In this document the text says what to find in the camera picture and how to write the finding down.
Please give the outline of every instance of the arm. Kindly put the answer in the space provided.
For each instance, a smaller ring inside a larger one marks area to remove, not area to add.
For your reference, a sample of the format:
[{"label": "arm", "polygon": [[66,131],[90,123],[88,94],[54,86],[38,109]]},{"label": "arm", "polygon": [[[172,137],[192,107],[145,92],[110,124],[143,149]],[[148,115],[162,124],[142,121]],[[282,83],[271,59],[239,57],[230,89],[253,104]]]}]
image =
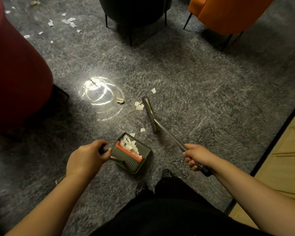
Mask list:
[{"label": "arm", "polygon": [[98,149],[103,144],[107,142],[95,141],[74,151],[67,163],[66,178],[7,236],[61,235],[74,205],[102,164],[110,158],[111,148],[102,156],[99,155]]},{"label": "arm", "polygon": [[259,182],[200,145],[185,145],[186,161],[208,166],[259,229],[276,236],[295,236],[295,200]]}]

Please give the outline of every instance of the shoe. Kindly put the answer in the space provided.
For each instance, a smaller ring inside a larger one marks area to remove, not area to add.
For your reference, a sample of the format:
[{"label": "shoe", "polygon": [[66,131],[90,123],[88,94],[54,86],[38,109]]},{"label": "shoe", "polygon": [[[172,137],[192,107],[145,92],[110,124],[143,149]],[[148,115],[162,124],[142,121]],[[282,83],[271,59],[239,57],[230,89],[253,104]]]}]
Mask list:
[{"label": "shoe", "polygon": [[169,170],[168,168],[165,168],[162,172],[162,178],[165,177],[165,178],[171,178],[174,176],[174,173]]},{"label": "shoe", "polygon": [[138,185],[136,186],[136,196],[138,196],[139,194],[144,194],[144,192],[148,191],[148,185],[145,181],[141,181],[140,183],[138,183]]}]

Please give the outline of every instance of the orange chair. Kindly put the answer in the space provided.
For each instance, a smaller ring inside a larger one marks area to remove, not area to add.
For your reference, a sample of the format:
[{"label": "orange chair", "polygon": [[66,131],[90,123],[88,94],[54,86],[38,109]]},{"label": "orange chair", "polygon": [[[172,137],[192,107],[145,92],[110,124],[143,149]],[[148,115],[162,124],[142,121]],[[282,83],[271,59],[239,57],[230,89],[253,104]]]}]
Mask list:
[{"label": "orange chair", "polygon": [[240,35],[250,27],[274,0],[191,0],[189,4],[192,15],[210,30],[220,35],[229,35],[222,47],[228,44],[233,34]]}]

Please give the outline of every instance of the gray carpet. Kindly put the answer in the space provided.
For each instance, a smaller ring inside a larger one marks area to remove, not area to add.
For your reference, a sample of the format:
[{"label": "gray carpet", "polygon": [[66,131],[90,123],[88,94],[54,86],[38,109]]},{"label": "gray carpet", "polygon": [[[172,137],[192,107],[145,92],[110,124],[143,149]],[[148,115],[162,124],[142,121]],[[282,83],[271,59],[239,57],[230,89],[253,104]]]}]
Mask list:
[{"label": "gray carpet", "polygon": [[[215,177],[189,170],[180,150],[153,134],[146,112],[133,111],[134,102],[148,95],[157,116],[183,142],[202,144],[250,172],[295,107],[295,0],[275,0],[224,52],[215,46],[226,37],[205,31],[195,17],[183,30],[188,0],[173,0],[167,27],[162,17],[134,29],[132,47],[124,28],[112,20],[105,27],[98,0],[40,1],[35,7],[29,0],[4,4],[8,19],[31,35],[28,41],[47,61],[54,83],[70,98],[57,93],[43,122],[12,131],[22,143],[0,137],[0,226],[11,229],[55,187],[72,151],[95,139],[112,143],[125,131],[152,148],[146,169],[133,176],[114,162],[104,164],[64,235],[87,235],[107,222],[134,197],[141,179],[153,189],[165,167],[224,210],[232,199],[227,191]],[[77,28],[61,22],[63,12],[77,19]],[[93,91],[88,100],[83,95],[93,77],[111,84],[97,102],[90,99],[101,93]],[[116,96],[124,96],[125,104],[109,102]],[[142,127],[146,132],[140,133]]]}]

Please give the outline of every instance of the black chair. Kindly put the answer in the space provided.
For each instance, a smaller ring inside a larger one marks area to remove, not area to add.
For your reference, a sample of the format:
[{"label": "black chair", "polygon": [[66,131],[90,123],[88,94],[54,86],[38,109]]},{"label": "black chair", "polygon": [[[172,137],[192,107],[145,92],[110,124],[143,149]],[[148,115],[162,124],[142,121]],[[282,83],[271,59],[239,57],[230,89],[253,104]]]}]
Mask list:
[{"label": "black chair", "polygon": [[99,0],[105,12],[106,27],[107,16],[113,21],[128,28],[129,41],[132,27],[143,27],[154,23],[170,9],[172,0]]}]

